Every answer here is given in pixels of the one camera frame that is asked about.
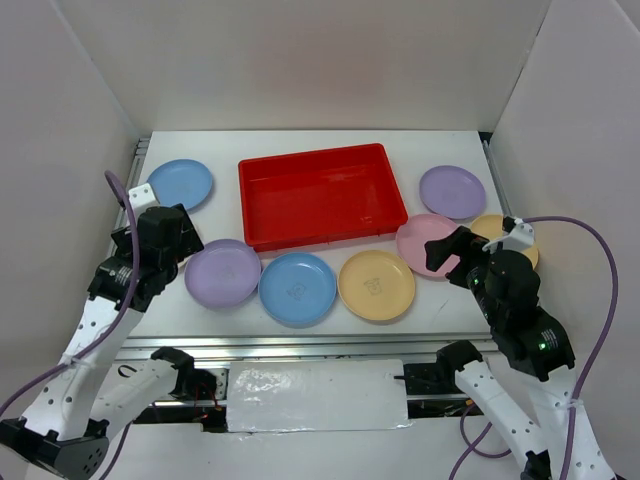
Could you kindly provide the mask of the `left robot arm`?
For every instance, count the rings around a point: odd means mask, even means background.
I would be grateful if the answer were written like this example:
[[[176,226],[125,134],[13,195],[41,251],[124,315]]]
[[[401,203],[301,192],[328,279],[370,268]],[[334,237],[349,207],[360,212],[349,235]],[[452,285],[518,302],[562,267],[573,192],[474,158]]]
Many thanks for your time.
[[[180,204],[149,207],[112,238],[116,252],[97,267],[59,365],[19,417],[1,422],[3,446],[64,479],[91,478],[111,440],[156,400],[193,400],[217,388],[216,376],[196,368],[189,354],[161,347],[130,377],[100,390],[151,301],[177,277],[179,262],[203,249]]]

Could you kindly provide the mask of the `cream white plate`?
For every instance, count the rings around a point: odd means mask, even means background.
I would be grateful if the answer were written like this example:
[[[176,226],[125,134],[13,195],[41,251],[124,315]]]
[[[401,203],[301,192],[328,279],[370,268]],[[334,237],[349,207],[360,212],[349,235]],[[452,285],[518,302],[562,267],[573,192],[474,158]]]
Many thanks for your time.
[[[180,260],[177,262],[177,266],[178,266],[178,268],[180,269],[180,268],[183,268],[184,266],[186,266],[186,264],[187,264],[187,262],[188,262],[188,260],[190,259],[190,257],[191,257],[191,256],[192,256],[192,255],[187,255],[187,256],[185,256],[184,258],[180,259]]]

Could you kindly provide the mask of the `red plastic bin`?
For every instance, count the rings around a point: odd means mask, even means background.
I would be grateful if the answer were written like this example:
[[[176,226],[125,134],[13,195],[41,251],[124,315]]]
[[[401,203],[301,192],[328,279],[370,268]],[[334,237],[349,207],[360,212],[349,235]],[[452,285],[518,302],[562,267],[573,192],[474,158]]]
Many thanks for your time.
[[[408,213],[380,143],[238,164],[245,242],[258,252],[394,233]]]

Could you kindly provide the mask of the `aluminium front rail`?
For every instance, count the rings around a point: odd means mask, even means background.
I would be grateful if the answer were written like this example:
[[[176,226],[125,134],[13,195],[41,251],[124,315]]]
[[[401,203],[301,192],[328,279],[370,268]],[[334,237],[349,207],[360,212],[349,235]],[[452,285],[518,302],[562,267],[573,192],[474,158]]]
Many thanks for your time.
[[[312,360],[357,357],[427,356],[458,340],[469,340],[482,353],[498,350],[487,334],[371,334],[271,337],[133,337],[124,342],[116,359],[142,361],[161,347],[186,352],[200,361]]]

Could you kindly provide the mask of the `yellow plate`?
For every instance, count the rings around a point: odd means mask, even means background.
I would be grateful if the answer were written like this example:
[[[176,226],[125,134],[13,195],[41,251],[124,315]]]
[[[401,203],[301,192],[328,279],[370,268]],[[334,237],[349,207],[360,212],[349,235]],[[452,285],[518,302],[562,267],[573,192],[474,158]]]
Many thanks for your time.
[[[371,322],[390,322],[412,305],[416,285],[412,270],[399,256],[366,250],[351,256],[341,267],[338,292],[345,306]]]
[[[503,216],[499,214],[486,214],[477,217],[471,224],[471,231],[479,236],[482,236],[489,241],[496,240],[504,235],[502,230]],[[533,268],[537,267],[539,262],[539,250],[536,244],[533,244],[530,248],[522,251],[530,262]]]

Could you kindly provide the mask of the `blue plate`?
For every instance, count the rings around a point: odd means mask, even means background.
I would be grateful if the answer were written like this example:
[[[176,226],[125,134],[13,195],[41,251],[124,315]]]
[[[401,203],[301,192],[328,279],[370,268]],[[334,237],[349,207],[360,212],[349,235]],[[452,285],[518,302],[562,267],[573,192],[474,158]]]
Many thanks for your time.
[[[176,159],[157,167],[149,175],[147,183],[161,206],[182,204],[190,211],[210,196],[214,178],[209,168],[201,162]]]
[[[281,255],[261,274],[258,295],[266,313],[291,328],[321,322],[337,295],[336,276],[321,258],[302,252]]]

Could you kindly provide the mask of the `pink plate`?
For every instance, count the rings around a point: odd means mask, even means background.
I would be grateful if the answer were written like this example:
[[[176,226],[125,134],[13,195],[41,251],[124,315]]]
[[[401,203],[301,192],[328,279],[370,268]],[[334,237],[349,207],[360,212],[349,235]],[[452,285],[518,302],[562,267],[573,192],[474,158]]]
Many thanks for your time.
[[[429,271],[426,268],[425,244],[447,237],[457,227],[452,220],[436,214],[411,216],[396,232],[398,254],[415,273],[433,279],[443,279],[458,265],[459,258],[452,255],[436,272]]]

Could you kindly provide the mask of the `white foil cover panel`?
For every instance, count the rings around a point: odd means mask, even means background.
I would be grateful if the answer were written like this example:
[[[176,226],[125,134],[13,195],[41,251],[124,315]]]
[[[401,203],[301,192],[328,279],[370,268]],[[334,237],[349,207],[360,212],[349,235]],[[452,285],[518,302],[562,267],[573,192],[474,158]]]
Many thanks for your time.
[[[411,425],[399,360],[238,362],[226,422],[233,433],[378,431]]]

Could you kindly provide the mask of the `purple plate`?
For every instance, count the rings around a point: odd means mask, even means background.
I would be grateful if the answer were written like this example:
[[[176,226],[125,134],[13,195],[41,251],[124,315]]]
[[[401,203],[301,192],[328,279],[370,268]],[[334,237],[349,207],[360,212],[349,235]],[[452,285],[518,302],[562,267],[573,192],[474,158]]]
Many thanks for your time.
[[[427,170],[419,181],[419,195],[425,207],[452,220],[466,220],[482,214],[486,191],[470,171],[439,165]]]
[[[230,308],[254,292],[261,272],[253,248],[238,240],[218,239],[189,259],[184,281],[188,293],[201,306]]]

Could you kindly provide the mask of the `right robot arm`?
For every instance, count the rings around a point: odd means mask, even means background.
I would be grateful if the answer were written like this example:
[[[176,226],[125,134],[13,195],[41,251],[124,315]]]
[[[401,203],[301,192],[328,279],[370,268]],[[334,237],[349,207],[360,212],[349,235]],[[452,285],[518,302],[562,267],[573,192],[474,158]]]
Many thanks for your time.
[[[569,336],[539,304],[540,278],[523,253],[533,243],[533,229],[514,218],[505,220],[504,229],[505,236],[495,241],[466,227],[429,241],[426,267],[436,271],[450,257],[458,257],[446,278],[472,293],[536,416],[522,410],[468,341],[438,351],[436,381],[474,402],[514,455],[521,478],[613,479],[616,474],[580,400],[584,378],[576,373]]]

